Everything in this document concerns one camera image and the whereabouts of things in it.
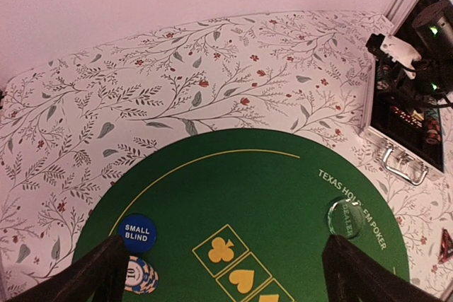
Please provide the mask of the blue small blind button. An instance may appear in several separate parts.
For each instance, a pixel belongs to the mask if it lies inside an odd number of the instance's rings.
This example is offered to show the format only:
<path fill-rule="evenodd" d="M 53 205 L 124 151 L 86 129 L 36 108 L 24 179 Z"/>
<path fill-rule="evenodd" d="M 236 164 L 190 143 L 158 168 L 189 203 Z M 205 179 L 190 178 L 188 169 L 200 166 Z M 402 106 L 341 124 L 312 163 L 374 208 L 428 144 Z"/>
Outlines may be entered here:
<path fill-rule="evenodd" d="M 121 222 L 118 234 L 131 253 L 145 253 L 153 248 L 156 242 L 156 226 L 143 214 L 130 214 Z"/>

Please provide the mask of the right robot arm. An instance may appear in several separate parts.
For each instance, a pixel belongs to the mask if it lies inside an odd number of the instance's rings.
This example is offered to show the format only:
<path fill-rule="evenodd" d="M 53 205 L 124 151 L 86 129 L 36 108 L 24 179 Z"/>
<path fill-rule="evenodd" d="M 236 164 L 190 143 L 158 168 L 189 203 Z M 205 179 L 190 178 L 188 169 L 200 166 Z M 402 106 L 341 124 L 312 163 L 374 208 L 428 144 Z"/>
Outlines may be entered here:
<path fill-rule="evenodd" d="M 416 47 L 395 36 L 382 47 L 400 67 L 399 75 L 382 100 L 403 110 L 452 107 L 452 2 L 439 0 L 424 8 L 413 20 L 421 40 Z"/>

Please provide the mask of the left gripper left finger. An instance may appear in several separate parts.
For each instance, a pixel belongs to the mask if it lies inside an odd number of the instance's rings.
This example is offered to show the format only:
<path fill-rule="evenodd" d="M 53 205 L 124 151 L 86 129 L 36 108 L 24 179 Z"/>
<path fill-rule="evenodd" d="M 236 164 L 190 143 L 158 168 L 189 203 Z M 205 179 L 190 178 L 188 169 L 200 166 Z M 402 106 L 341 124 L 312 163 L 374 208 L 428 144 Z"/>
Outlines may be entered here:
<path fill-rule="evenodd" d="M 121 301 L 129 254 L 120 236 L 110 236 L 77 262 L 12 301 Z"/>

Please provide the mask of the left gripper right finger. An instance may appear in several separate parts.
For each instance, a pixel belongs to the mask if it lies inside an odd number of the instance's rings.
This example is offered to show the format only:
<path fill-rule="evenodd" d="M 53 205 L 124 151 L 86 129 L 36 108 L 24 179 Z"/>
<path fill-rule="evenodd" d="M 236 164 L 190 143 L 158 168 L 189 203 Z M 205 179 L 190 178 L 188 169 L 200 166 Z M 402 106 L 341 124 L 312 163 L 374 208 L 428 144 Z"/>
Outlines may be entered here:
<path fill-rule="evenodd" d="M 329 236 L 322 263 L 329 301 L 439 301 L 392 274 L 342 236 Z"/>

